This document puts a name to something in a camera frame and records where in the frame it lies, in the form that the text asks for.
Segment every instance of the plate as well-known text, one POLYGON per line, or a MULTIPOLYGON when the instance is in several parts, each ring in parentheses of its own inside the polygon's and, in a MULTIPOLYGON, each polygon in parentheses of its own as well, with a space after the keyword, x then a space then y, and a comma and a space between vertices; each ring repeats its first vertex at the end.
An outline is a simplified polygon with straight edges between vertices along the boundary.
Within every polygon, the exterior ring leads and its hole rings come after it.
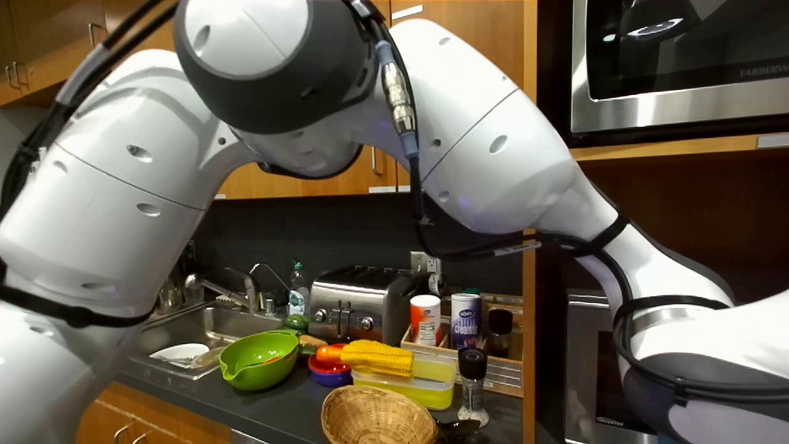
POLYGON ((151 360, 164 360, 176 367, 194 367, 200 366, 197 358, 205 353, 208 353, 205 342, 176 342, 176 345, 151 353, 151 360))

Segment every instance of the cleaning product bottle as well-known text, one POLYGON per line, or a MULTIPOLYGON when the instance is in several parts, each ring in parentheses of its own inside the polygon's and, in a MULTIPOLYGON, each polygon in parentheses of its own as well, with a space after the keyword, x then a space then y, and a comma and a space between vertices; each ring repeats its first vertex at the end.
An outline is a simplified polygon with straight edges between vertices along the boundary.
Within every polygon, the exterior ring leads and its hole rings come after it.
POLYGON ((308 316, 310 288, 303 276, 303 263, 294 262, 290 290, 287 290, 287 316, 308 316))

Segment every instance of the kitchen counter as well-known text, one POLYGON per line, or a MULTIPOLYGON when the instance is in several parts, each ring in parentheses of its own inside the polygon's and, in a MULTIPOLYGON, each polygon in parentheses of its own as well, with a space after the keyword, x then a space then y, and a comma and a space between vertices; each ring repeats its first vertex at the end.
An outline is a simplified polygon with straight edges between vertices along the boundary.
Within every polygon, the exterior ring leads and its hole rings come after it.
MULTIPOLYGON (((211 422, 222 422, 228 430, 258 437, 275 444, 317 444, 324 442, 321 432, 321 401, 329 392, 310 379, 305 366, 298 366, 287 379, 265 392, 234 392, 218 376, 218 369, 202 379, 181 379, 163 376, 141 363, 123 363, 117 382, 159 397, 175 406, 202 414, 211 422)), ((453 406, 434 413, 439 422, 450 422, 460 392, 453 397, 453 406)), ((485 406, 490 425, 472 435, 472 444, 507 444, 520 442, 520 400, 494 392, 485 392, 485 406)))

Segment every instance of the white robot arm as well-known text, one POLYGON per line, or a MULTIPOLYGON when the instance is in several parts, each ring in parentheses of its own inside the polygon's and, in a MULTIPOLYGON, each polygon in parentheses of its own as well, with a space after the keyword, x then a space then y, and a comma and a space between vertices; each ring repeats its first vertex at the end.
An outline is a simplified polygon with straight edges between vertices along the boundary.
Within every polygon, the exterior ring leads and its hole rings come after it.
POLYGON ((469 230, 534 228, 576 250, 649 425, 677 442, 789 442, 789 293, 732 308, 713 273, 618 218, 450 31, 409 19, 390 39, 363 0, 184 0, 175 43, 176 57, 141 52, 91 92, 0 225, 1 440, 74 437, 234 168, 324 178, 370 144, 469 230))

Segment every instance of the faucet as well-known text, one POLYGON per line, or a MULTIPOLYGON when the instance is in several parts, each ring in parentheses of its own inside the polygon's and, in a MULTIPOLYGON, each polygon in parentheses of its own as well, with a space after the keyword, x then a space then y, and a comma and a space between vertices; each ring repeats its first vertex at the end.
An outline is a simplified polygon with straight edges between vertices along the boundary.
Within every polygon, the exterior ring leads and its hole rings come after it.
POLYGON ((249 313, 264 313, 264 303, 261 303, 258 288, 255 288, 255 283, 253 283, 253 278, 250 278, 250 273, 255 272, 255 266, 258 266, 258 263, 253 263, 245 273, 238 272, 238 268, 223 266, 226 272, 232 272, 232 273, 236 273, 238 278, 243 278, 243 293, 228 290, 228 288, 223 288, 223 287, 218 287, 218 283, 215 283, 215 282, 208 282, 208 278, 197 276, 197 273, 190 273, 190 276, 184 278, 184 287, 188 287, 188 288, 197 288, 197 287, 208 288, 208 290, 215 290, 215 293, 218 293, 218 295, 232 298, 232 300, 238 303, 238 306, 245 306, 249 313))

